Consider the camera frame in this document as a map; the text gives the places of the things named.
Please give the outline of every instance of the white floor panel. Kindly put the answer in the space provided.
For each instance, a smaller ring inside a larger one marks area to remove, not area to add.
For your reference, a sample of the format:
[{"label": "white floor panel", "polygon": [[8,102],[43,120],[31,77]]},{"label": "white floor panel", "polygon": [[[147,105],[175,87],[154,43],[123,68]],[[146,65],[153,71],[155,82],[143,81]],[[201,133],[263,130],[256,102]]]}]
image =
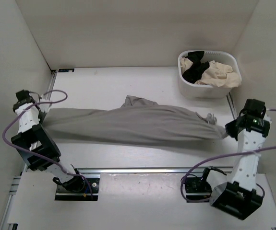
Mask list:
[{"label": "white floor panel", "polygon": [[52,174],[23,173],[8,223],[17,230],[269,230],[276,206],[264,174],[263,205],[238,220],[209,204],[188,204],[180,195],[183,174],[101,174],[97,202],[55,201]]},{"label": "white floor panel", "polygon": [[[226,98],[188,100],[179,92],[177,77],[177,67],[81,68],[58,73],[53,88],[66,91],[69,98],[54,107],[110,110],[120,107],[127,95],[134,95],[159,104],[181,106],[203,116],[214,113],[222,126],[233,120]],[[51,99],[61,97],[61,93],[54,93]],[[205,158],[237,150],[237,142],[231,138],[188,142],[183,148],[61,142],[57,145],[62,160],[79,168],[190,167]],[[211,162],[213,166],[233,164],[233,158]]]}]

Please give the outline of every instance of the black cloth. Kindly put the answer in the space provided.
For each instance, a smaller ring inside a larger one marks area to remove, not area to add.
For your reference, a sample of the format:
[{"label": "black cloth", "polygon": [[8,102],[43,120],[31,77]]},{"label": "black cloth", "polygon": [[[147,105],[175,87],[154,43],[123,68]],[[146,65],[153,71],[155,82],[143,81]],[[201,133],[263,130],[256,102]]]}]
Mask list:
[{"label": "black cloth", "polygon": [[201,63],[201,60],[204,56],[204,51],[194,51],[188,53],[188,55],[185,57],[193,62],[190,69],[186,70],[182,77],[192,84],[195,84],[196,81],[200,80],[202,78],[202,74],[206,69],[209,68],[208,61],[205,63]]}]

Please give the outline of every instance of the metal frame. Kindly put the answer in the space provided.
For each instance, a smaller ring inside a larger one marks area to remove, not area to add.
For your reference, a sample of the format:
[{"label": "metal frame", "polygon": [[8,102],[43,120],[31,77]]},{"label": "metal frame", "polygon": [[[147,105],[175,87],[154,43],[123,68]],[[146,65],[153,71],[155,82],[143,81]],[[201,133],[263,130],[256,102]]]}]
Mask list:
[{"label": "metal frame", "polygon": [[[52,77],[49,82],[47,91],[51,91],[54,87],[56,77],[57,77],[58,70],[52,71]],[[50,99],[51,93],[47,94],[46,99]],[[227,95],[227,101],[230,107],[230,111],[233,115],[233,118],[236,119],[237,113],[236,109],[234,107],[234,102],[232,100],[231,93]],[[80,168],[78,169],[79,172],[87,177],[100,177],[101,173],[186,173],[190,168],[122,168],[122,169],[85,169]],[[229,173],[232,171],[232,167],[219,167],[219,169],[225,171],[226,173]],[[28,170],[27,165],[24,165],[24,168],[22,169],[22,173],[26,172]],[[196,176],[202,176],[204,167],[199,167],[193,171],[192,174],[195,174]],[[20,176],[16,176],[13,179],[13,183],[11,185],[11,190],[9,192],[9,200],[7,203],[7,206],[4,210],[4,214],[0,223],[0,230],[14,230],[17,225],[15,224],[7,224],[8,216],[11,210],[11,206],[13,203],[13,196],[16,194],[18,185],[20,181]]]}]

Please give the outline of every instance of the clothes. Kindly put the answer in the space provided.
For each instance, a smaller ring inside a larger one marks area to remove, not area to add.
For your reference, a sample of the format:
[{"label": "clothes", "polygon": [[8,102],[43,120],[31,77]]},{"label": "clothes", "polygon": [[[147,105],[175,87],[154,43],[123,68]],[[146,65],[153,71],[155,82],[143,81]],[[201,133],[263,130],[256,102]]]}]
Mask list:
[{"label": "clothes", "polygon": [[202,74],[202,79],[195,84],[206,84],[222,88],[234,88],[241,85],[239,74],[233,73],[233,68],[219,62],[209,62],[210,67]]},{"label": "clothes", "polygon": [[209,68],[209,63],[201,63],[201,60],[204,56],[204,51],[194,51],[188,53],[188,55],[185,57],[189,59],[193,64],[192,66],[184,71],[182,77],[192,84],[195,84],[196,81],[200,80],[202,78],[202,74],[206,69]]},{"label": "clothes", "polygon": [[197,113],[185,108],[158,105],[133,96],[127,96],[125,104],[125,107],[110,111],[51,109],[43,126],[52,138],[60,141],[151,146],[178,146],[190,140],[227,136],[225,128],[210,124],[213,121],[209,117],[201,119]]},{"label": "clothes", "polygon": [[180,69],[181,69],[181,74],[183,74],[187,69],[190,69],[192,66],[193,62],[190,61],[187,58],[180,58]]}]

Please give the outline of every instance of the pile of clothes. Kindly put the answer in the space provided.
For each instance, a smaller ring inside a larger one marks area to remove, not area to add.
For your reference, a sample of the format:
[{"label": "pile of clothes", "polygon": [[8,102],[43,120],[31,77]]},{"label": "pile of clothes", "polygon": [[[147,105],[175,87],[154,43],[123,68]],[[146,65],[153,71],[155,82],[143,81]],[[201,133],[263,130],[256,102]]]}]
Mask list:
[{"label": "pile of clothes", "polygon": [[180,58],[181,74],[187,82],[222,88],[241,85],[241,78],[233,72],[232,66],[215,61],[201,63],[203,56],[204,51],[195,51]]}]

